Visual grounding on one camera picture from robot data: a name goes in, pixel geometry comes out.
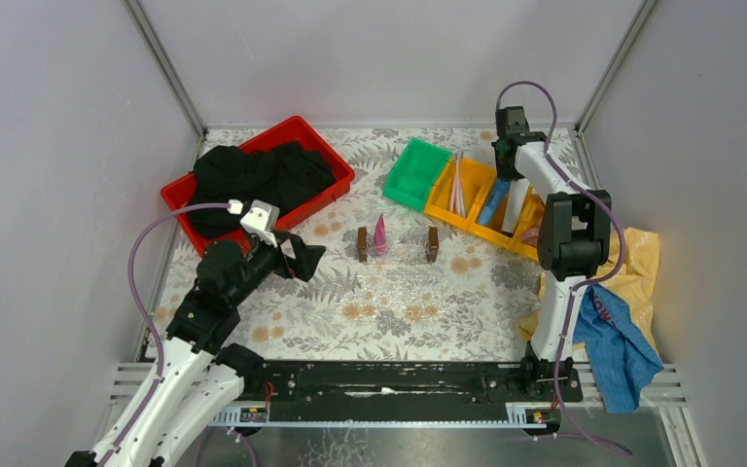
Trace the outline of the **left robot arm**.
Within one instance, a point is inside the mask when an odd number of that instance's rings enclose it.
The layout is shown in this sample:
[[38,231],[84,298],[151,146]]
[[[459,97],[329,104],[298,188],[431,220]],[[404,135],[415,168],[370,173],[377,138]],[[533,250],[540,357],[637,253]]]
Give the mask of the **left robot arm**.
[[173,466],[226,404],[260,393],[263,358],[228,341],[238,308],[272,274],[310,280],[326,252],[293,233],[275,237],[248,254],[232,240],[208,245],[146,380],[108,432],[68,465]]

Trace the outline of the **pink toothpaste tube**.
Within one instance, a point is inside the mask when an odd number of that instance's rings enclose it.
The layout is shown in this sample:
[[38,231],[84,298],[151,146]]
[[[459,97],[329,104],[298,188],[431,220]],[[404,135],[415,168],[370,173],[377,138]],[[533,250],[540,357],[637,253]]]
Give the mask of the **pink toothpaste tube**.
[[383,256],[388,251],[387,232],[383,214],[379,215],[374,225],[373,246],[377,256]]

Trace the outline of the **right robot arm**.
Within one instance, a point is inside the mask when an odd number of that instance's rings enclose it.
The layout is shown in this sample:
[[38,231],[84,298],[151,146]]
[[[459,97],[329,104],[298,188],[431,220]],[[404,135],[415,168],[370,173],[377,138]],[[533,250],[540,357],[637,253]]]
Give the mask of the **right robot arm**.
[[511,183],[507,211],[519,214],[529,192],[545,207],[537,239],[538,262],[546,273],[544,300],[517,372],[522,394],[542,401],[571,383],[583,294],[609,256],[611,197],[571,177],[550,155],[548,136],[531,130],[522,107],[499,108],[494,116],[495,165],[500,178]]

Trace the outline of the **clear acrylic toiletry tray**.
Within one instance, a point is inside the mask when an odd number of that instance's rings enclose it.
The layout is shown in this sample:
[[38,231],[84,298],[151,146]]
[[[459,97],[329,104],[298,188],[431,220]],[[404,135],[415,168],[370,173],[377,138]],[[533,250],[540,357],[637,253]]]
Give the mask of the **clear acrylic toiletry tray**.
[[377,256],[374,252],[374,232],[369,233],[365,227],[360,227],[357,230],[354,246],[357,261],[378,264],[433,264],[437,261],[441,249],[437,227],[408,229],[393,237],[387,236],[387,243],[387,253]]

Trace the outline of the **white toothpaste tube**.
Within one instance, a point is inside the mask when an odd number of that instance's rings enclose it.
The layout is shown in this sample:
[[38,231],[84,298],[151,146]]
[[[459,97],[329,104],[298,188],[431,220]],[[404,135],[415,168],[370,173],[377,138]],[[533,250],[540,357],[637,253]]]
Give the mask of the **white toothpaste tube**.
[[515,232],[529,188],[530,182],[525,178],[510,182],[501,228],[504,234],[513,234]]

